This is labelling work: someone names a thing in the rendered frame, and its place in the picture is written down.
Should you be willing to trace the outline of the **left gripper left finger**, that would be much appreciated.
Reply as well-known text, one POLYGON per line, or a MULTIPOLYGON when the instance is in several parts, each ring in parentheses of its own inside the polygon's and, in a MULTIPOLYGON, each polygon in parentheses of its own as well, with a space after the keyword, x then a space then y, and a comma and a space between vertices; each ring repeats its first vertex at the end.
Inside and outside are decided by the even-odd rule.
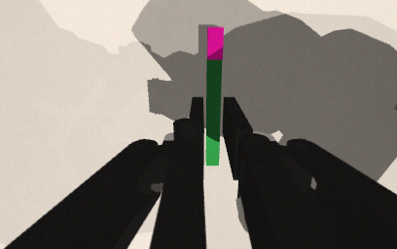
POLYGON ((207 249, 203 180, 203 97, 193 97, 161 145, 130 143, 4 249, 127 249, 159 197, 149 249, 207 249))

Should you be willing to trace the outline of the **magenta rod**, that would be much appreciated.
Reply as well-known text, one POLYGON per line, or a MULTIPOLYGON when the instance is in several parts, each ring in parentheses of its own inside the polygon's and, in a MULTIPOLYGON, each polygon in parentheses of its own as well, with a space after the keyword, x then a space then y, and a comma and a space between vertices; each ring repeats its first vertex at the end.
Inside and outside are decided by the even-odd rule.
POLYGON ((207 59, 223 59, 224 27, 207 28, 207 59))

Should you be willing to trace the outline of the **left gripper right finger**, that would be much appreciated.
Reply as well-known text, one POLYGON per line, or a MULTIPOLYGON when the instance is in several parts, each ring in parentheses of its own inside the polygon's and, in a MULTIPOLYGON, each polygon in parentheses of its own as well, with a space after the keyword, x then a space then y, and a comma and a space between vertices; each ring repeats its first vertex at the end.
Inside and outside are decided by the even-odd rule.
POLYGON ((223 136, 252 249, 397 249, 397 195, 380 183, 313 142, 253 131, 234 97, 223 136))

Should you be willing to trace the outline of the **green rod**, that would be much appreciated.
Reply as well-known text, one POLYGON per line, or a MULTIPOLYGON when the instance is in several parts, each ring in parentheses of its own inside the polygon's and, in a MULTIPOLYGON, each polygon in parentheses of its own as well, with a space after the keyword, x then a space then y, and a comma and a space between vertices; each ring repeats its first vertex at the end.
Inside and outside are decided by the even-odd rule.
POLYGON ((206 60, 206 166, 219 166, 222 59, 206 60))

